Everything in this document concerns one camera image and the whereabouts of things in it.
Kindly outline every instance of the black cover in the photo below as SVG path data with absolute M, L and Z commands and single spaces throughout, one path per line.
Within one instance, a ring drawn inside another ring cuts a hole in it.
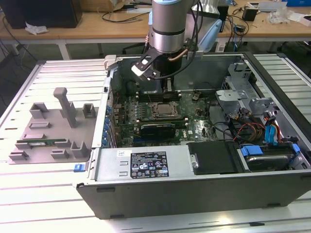
M 195 175 L 230 174 L 242 171 L 236 149 L 230 151 L 227 142 L 192 142 L 188 143 L 188 147 L 190 154 L 196 155 L 199 164 L 199 167 L 193 170 Z
M 79 0 L 0 0 L 13 29 L 34 26 L 75 28 L 82 17 Z

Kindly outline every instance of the green circuit board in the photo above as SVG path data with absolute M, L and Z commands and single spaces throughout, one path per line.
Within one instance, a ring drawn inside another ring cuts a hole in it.
M 206 117 L 208 97 L 192 101 L 192 96 L 193 93 L 190 92 L 182 93 L 179 101 L 166 103 L 175 115 L 163 116 L 155 114 L 155 107 L 163 104 L 161 102 L 140 103 L 133 97 L 121 100 L 114 108 L 115 130 L 119 135 L 118 147 L 171 146 L 218 140 Z M 141 138 L 139 130 L 146 124 L 173 124 L 176 127 L 175 136 L 145 140 Z

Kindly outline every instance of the gray post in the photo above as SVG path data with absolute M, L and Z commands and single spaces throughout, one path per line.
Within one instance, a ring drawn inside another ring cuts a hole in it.
M 72 114 L 71 112 L 71 107 L 66 97 L 66 94 L 67 94 L 67 89 L 64 87 L 55 88 L 54 93 L 53 93 L 54 97 L 58 98 L 70 127 L 75 128 L 76 118 L 74 117 L 74 114 Z

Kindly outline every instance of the blue drive bracket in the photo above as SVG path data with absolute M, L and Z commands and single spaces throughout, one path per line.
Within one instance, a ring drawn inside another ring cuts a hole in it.
M 263 155 L 263 152 L 260 146 L 244 146 L 241 149 L 243 156 L 254 156 L 254 155 Z

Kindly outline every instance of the red wire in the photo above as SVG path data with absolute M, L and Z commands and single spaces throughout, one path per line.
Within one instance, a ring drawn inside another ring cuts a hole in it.
M 263 125 L 258 124 L 258 123 L 245 123 L 245 124 L 242 125 L 242 127 L 239 129 L 238 135 L 239 135 L 239 133 L 241 132 L 241 130 L 244 128 L 244 126 L 246 126 L 246 125 L 252 125 L 252 124 L 254 124 L 254 125 L 259 125 L 259 126 L 261 126 L 263 129 L 266 129 Z

